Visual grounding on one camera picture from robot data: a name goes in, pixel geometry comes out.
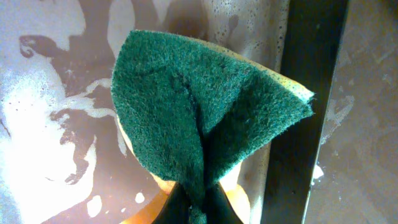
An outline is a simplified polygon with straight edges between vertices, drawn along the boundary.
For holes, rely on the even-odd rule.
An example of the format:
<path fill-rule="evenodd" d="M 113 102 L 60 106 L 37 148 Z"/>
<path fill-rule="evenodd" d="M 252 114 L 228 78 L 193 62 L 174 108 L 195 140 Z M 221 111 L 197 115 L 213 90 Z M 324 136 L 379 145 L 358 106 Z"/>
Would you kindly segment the metal tray with soapy water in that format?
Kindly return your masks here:
<path fill-rule="evenodd" d="M 314 91 L 311 118 L 227 179 L 248 193 L 250 223 L 299 223 L 346 1 L 2 1 L 1 222 L 118 223 L 159 189 L 127 149 L 110 83 L 133 29 L 227 47 Z"/>

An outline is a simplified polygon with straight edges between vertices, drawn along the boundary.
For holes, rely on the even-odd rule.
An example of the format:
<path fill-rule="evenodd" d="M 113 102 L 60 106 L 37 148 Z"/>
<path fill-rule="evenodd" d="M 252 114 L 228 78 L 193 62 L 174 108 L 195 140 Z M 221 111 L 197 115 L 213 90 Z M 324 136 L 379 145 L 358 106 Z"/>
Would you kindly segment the green and yellow scrub sponge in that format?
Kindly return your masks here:
<path fill-rule="evenodd" d="M 140 164 L 187 194 L 189 223 L 230 222 L 220 179 L 313 113 L 301 84 L 224 47 L 150 30 L 123 43 L 111 95 Z"/>

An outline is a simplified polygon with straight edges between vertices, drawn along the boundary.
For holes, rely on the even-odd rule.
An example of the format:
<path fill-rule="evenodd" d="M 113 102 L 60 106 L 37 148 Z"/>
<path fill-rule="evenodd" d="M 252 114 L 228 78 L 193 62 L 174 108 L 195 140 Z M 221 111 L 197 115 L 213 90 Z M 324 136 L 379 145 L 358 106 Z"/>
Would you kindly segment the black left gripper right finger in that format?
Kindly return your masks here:
<path fill-rule="evenodd" d="M 207 224 L 243 224 L 239 219 L 221 184 L 215 184 L 205 193 Z"/>

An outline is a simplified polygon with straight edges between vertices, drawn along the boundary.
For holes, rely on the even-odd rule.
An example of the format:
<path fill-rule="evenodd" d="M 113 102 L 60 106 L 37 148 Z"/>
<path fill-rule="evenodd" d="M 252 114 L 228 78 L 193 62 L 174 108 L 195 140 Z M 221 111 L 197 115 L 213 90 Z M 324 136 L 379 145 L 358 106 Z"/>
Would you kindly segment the dark brown serving tray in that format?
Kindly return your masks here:
<path fill-rule="evenodd" d="M 304 221 L 397 222 L 397 0 L 349 2 Z"/>

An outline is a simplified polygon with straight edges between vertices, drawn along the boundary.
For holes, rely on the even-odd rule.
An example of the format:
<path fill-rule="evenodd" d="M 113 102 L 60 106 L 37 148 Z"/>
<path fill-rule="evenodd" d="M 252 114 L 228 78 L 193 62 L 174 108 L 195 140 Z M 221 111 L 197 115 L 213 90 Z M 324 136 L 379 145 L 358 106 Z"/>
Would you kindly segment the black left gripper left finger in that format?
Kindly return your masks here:
<path fill-rule="evenodd" d="M 190 199 L 184 187 L 177 183 L 152 224 L 189 224 Z"/>

